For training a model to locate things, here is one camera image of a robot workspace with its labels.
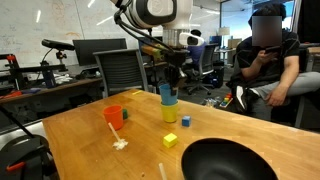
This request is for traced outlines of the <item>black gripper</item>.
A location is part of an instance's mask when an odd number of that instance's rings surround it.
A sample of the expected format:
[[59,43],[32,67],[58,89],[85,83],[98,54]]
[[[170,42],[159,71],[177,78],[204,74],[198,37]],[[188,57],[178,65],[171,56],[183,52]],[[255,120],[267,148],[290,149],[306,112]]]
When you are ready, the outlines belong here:
[[168,63],[168,66],[165,69],[165,76],[167,79],[170,79],[169,85],[171,96],[177,95],[177,88],[182,88],[187,80],[187,77],[183,77],[184,72],[182,70],[187,55],[187,50],[175,50],[165,54],[165,61]]

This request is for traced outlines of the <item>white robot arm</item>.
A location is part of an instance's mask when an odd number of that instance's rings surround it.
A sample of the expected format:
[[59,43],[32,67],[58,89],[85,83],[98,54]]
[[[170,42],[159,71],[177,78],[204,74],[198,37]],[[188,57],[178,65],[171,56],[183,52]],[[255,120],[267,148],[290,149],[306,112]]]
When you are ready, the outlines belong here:
[[168,66],[164,73],[170,92],[176,95],[185,83],[183,61],[191,42],[193,0],[110,0],[117,8],[114,22],[130,36],[140,34],[159,44]]

